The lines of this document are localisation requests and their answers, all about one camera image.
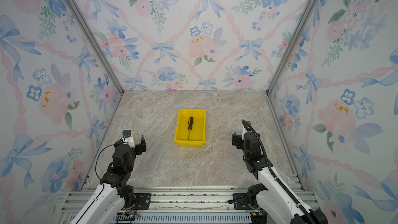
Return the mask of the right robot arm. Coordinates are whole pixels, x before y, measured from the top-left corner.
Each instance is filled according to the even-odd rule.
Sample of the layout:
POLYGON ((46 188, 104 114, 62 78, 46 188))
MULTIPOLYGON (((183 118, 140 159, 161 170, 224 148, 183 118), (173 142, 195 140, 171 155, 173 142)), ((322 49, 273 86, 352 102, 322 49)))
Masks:
POLYGON ((274 171, 256 132, 232 134, 232 145, 243 151, 246 167, 259 182, 248 187, 246 195, 233 194, 229 201, 235 210, 253 210, 252 217, 270 217, 277 224, 327 224, 320 209, 305 203, 274 171))

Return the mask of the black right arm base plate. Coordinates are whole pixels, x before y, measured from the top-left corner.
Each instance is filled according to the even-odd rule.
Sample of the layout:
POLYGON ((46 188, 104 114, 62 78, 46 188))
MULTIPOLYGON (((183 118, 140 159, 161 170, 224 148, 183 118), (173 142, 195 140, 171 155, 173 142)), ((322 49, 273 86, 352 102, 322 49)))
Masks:
POLYGON ((234 193, 233 199, 229 201, 233 204, 234 209, 237 210, 256 210, 259 206, 256 203, 255 196, 251 193, 241 194, 234 193))

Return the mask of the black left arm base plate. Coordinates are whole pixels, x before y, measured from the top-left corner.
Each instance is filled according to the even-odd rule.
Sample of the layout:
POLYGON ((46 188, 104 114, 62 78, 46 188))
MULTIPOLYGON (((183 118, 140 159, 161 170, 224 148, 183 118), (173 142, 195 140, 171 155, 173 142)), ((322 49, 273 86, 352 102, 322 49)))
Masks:
POLYGON ((129 194, 124 198, 125 205, 123 210, 149 210, 151 196, 152 194, 150 193, 129 194))

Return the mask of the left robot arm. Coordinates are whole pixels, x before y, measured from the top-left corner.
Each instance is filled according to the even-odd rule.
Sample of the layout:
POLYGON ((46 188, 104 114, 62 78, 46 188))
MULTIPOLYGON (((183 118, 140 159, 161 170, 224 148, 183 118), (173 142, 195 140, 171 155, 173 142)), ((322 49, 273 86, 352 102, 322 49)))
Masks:
POLYGON ((137 155, 146 152, 146 141, 142 137, 138 144, 127 134, 118 140, 112 162, 100 178, 95 192, 71 221, 72 224, 110 224, 114 217, 123 210, 127 221, 136 219, 139 200, 134 194, 134 187, 127 184, 134 168, 137 155))

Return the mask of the orange black handled screwdriver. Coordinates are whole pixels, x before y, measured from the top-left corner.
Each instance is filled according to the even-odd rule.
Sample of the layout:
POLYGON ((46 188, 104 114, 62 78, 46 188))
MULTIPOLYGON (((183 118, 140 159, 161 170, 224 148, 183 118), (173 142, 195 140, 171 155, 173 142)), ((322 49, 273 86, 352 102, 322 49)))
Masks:
POLYGON ((192 131, 193 123, 194 123, 194 118, 191 116, 191 117, 189 117, 189 120, 188 120, 188 140, 190 139, 190 134, 192 131))

